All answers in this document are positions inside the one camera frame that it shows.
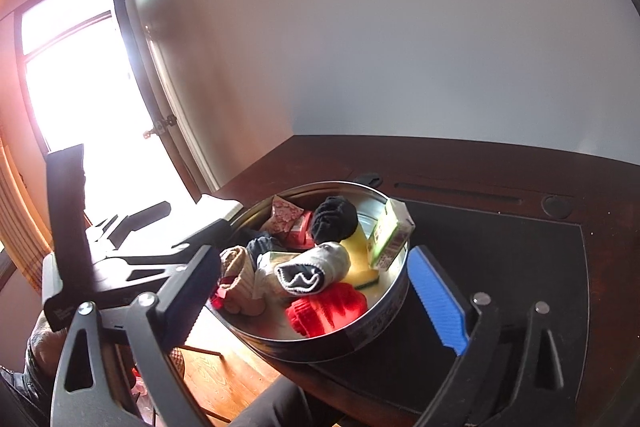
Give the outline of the person left hand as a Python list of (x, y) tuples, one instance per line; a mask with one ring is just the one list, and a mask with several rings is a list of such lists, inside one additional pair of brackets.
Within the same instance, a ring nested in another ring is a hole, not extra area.
[(38, 369), (41, 374), (53, 379), (58, 370), (67, 333), (66, 327), (58, 331), (51, 329), (47, 317), (41, 311), (26, 343), (25, 367)]

